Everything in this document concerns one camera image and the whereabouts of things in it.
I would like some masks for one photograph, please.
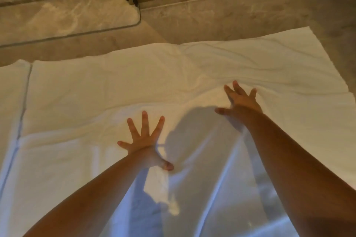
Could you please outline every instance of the tile floor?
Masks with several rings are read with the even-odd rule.
[[[0,48],[0,65],[65,60],[154,42],[257,37],[310,26],[356,94],[356,0],[188,0],[141,10],[140,24]]]

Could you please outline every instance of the hand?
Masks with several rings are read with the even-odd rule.
[[[156,151],[156,143],[164,125],[164,116],[161,116],[159,119],[151,136],[149,135],[149,118],[146,111],[142,112],[141,135],[137,131],[131,118],[127,119],[127,124],[131,132],[133,143],[118,141],[118,145],[126,149],[128,155],[139,151],[144,156],[147,167],[160,166],[167,171],[174,169],[173,164],[161,158]]]
[[[235,91],[233,91],[227,85],[224,86],[224,90],[229,98],[232,100],[232,108],[216,108],[215,112],[221,115],[229,115],[237,118],[237,110],[239,106],[250,108],[254,111],[262,113],[260,105],[256,102],[256,88],[251,90],[249,95],[246,94],[245,90],[238,85],[237,81],[233,81],[233,86]]]

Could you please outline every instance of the fabric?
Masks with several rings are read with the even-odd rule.
[[[33,64],[20,150],[0,202],[0,237],[22,236],[123,158],[126,119],[166,122],[160,154],[101,236],[296,236],[247,129],[214,113],[224,84],[258,89],[264,112],[356,188],[355,100],[309,28],[255,39],[151,44]]]
[[[17,148],[29,71],[24,60],[0,67],[0,198]]]

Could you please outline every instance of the bare skin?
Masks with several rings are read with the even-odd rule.
[[[233,101],[216,113],[234,117],[251,132],[256,147],[286,212],[301,237],[356,236],[356,191],[312,157],[272,120],[250,95],[233,82],[224,90]],[[147,113],[142,113],[141,135],[127,120],[133,143],[119,141],[128,156],[84,185],[38,221],[25,237],[96,237],[103,230],[136,175],[158,165],[173,170],[155,145],[162,131],[161,117],[149,135]]]

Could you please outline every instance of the person's left hand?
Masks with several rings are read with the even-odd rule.
[[[149,135],[149,118],[146,111],[142,112],[141,135],[137,131],[131,118],[127,119],[127,124],[131,132],[133,143],[118,141],[118,145],[126,149],[128,155],[139,151],[143,154],[148,167],[160,166],[167,171],[174,169],[173,164],[161,158],[156,151],[156,143],[164,125],[164,116],[161,116],[151,135]]]

